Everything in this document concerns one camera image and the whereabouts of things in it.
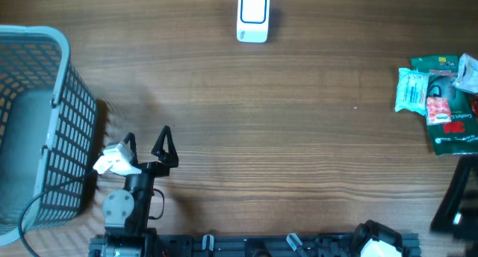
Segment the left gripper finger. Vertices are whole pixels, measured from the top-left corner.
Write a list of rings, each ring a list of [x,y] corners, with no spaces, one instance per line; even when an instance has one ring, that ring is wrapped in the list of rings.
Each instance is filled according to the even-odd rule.
[[[156,140],[151,154],[167,167],[178,167],[179,156],[173,143],[172,132],[169,126],[164,126]]]
[[[137,144],[135,141],[135,135],[132,132],[129,132],[125,138],[123,139],[123,142],[125,144],[128,144],[130,146],[130,150],[133,152],[133,158],[132,158],[132,163],[137,164],[138,159],[137,159]]]

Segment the teal wet wipes pack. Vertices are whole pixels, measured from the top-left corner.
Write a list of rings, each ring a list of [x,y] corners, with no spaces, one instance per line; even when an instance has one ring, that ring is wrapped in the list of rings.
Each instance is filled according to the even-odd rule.
[[[399,80],[394,110],[408,110],[424,116],[426,113],[426,92],[430,73],[399,68]]]

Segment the red white small box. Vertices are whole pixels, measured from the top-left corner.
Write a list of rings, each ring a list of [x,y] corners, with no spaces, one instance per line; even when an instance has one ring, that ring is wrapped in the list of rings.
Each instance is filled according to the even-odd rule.
[[[428,97],[426,99],[426,124],[428,126],[451,121],[451,109],[447,98]]]

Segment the green 3M cloth package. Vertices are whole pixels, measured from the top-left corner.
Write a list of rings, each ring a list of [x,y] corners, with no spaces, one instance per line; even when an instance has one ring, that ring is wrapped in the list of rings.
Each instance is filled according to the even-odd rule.
[[[472,111],[470,97],[456,89],[453,82],[459,70],[456,55],[427,55],[411,59],[413,69],[429,73],[428,97],[448,100],[449,123],[427,127],[436,155],[463,155],[477,153],[477,119]]]

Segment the white tissue pack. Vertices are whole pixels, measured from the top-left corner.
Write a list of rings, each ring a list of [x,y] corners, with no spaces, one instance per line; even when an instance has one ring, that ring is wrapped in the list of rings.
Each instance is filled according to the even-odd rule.
[[[457,77],[453,81],[453,86],[460,91],[477,95],[478,77],[477,77],[477,59],[464,53],[459,59],[459,70]]]

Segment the green lid jar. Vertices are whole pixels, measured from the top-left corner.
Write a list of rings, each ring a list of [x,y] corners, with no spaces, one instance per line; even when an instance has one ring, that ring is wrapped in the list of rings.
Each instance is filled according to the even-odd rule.
[[[478,117],[478,96],[471,100],[471,109],[475,117]]]

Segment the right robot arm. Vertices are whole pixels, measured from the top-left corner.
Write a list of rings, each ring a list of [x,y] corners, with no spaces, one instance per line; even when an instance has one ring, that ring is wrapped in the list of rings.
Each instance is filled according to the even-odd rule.
[[[477,156],[462,156],[450,185],[431,222],[430,230],[451,234],[455,239],[471,241],[466,256],[477,255],[477,189],[468,183],[477,174]],[[355,230],[350,242],[351,256],[420,256],[417,235],[402,235],[380,223],[368,220]]]

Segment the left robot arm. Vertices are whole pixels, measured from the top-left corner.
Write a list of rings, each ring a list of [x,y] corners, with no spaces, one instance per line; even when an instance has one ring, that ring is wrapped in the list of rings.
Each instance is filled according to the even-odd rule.
[[[149,214],[152,197],[160,190],[154,188],[156,178],[166,177],[179,165],[179,157],[173,143],[169,126],[164,126],[151,154],[156,161],[140,163],[137,160],[136,141],[128,133],[123,141],[110,144],[103,155],[111,164],[108,168],[125,177],[123,189],[114,191],[102,203],[105,217],[105,236],[91,256],[162,256],[161,242],[154,228],[147,226],[149,220],[158,220]]]

